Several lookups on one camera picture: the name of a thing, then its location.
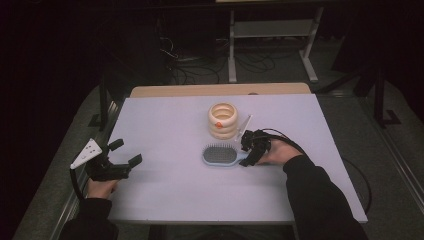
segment robotic arm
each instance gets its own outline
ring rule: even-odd
[[[90,139],[84,149],[79,153],[75,161],[71,164],[70,173],[74,191],[80,200],[83,200],[84,196],[79,189],[76,179],[75,169],[77,167],[87,163],[85,171],[91,179],[94,181],[109,181],[127,179],[131,170],[143,161],[141,154],[139,154],[130,159],[128,164],[115,165],[111,163],[108,157],[109,150],[114,151],[122,145],[124,145],[124,141],[118,139],[105,147],[99,147],[93,139]]]

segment table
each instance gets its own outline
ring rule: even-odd
[[[245,89],[245,94],[254,89],[262,95],[237,95],[243,90],[228,95],[228,89],[236,89],[234,86]],[[281,166],[223,168],[203,163],[203,148],[222,142],[207,131],[208,108],[226,101],[238,108],[240,121],[253,114],[248,129],[275,128],[302,146],[344,192],[353,216],[366,222],[315,95],[302,92],[304,84],[298,84],[303,89],[301,94],[275,93],[277,89],[281,93],[291,89],[289,92],[293,93],[295,86],[238,84],[134,89],[110,138],[123,138],[125,145],[109,156],[114,163],[124,163],[141,153],[143,162],[133,169],[128,180],[120,183],[112,198],[110,219],[142,224],[294,222]],[[208,96],[197,95],[209,87]],[[197,94],[180,96],[187,89],[197,89]],[[155,91],[156,97],[149,94]]]

